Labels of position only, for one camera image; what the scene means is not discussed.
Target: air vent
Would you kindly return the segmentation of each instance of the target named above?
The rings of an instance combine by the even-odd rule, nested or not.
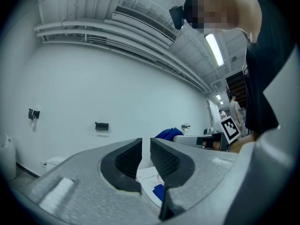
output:
[[[162,66],[163,68],[168,69],[169,71],[172,71],[174,69],[171,65],[169,65],[165,62],[162,62],[160,60],[157,60],[156,63],[159,64],[160,66]]]
[[[151,18],[149,18],[143,14],[140,14],[132,9],[129,9],[126,7],[121,7],[121,6],[117,6],[117,8],[115,9],[114,12],[136,18],[136,19],[140,20],[141,22],[144,22],[147,25],[150,25],[151,27],[157,29],[158,31],[163,33],[165,36],[170,38],[171,40],[176,41],[177,36],[174,33],[172,33],[170,30],[168,30],[165,26],[161,25],[160,23],[152,20]]]

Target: black shirt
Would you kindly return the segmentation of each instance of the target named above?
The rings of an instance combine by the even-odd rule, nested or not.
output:
[[[247,88],[246,127],[263,133],[278,126],[275,114],[263,91],[279,73],[294,46],[287,21],[271,0],[258,0],[262,25],[257,42],[248,42],[246,52]]]

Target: white cylinder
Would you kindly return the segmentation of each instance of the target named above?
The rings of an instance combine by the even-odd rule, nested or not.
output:
[[[0,136],[0,171],[7,181],[16,178],[15,145],[7,134]]]

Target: white wall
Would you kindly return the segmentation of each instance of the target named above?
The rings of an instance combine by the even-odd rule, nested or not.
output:
[[[41,44],[33,31],[40,23],[37,0],[21,0],[0,34],[0,132],[12,134],[12,101],[24,65]]]
[[[13,102],[11,135],[18,161],[42,174],[40,161],[71,156],[113,142],[143,138],[150,162],[150,138],[189,122],[187,135],[210,126],[206,98],[192,86],[126,56],[75,45],[42,45],[20,77]],[[36,130],[28,109],[41,110]],[[109,123],[97,132],[94,122]]]

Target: floor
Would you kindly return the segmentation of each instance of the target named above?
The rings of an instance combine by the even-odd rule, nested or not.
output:
[[[9,181],[8,185],[26,195],[29,193],[30,185],[35,179],[36,178],[17,167],[17,177]]]

